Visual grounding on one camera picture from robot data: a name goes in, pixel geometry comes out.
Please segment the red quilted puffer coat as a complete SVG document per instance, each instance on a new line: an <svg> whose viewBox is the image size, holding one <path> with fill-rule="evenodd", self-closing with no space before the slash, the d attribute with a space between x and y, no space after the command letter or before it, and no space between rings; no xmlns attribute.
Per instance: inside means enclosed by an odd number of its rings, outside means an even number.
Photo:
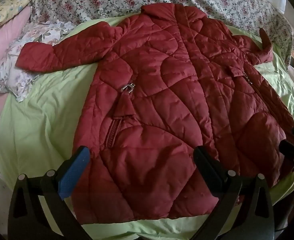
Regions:
<svg viewBox="0 0 294 240"><path fill-rule="evenodd" d="M259 35L261 46L200 9L156 3L115 27L24 45L16 65L32 72L98 65L74 136L91 153L72 193L81 224L210 213L218 200L193 162L197 146L269 187L290 173L278 146L294 144L294 120L255 68L273 60Z"/></svg>

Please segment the pink pillow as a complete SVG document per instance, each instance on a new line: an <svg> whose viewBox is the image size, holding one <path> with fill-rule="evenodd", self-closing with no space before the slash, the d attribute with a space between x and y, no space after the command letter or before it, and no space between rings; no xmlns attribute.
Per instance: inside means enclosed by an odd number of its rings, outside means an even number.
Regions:
<svg viewBox="0 0 294 240"><path fill-rule="evenodd" d="M11 42L18 38L30 18L30 7L26 6L13 19L0 27L0 61Z"/></svg>

